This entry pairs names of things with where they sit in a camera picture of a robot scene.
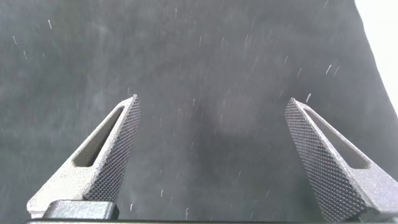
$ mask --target falling particle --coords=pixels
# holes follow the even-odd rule
[[[338,71],[339,68],[340,68],[340,67],[337,67],[335,73],[333,74],[333,77],[336,75],[336,73],[337,73],[337,71]]]
[[[256,20],[256,19],[253,19],[253,20],[251,21],[251,29],[253,29],[253,27],[254,27],[254,20]]]
[[[250,69],[250,72],[251,72],[251,73],[254,72],[254,69],[256,68],[257,60],[258,60],[258,59],[259,59],[258,56],[256,57],[256,59],[254,59],[254,63],[253,63],[253,65],[251,66],[251,69]]]
[[[246,41],[244,42],[244,49],[245,50],[248,47],[248,38],[249,38],[249,35],[246,36]]]
[[[280,91],[279,96],[278,96],[278,100],[280,99],[280,96],[282,95],[283,90]]]
[[[300,75],[300,72],[301,72],[301,68],[300,68],[300,71],[298,71],[297,78],[299,77],[299,75]]]
[[[330,67],[331,67],[331,65],[329,65],[328,70],[326,70],[326,74],[328,74]]]
[[[306,103],[308,103],[308,100],[310,99],[311,93],[308,94],[307,99],[305,100]]]

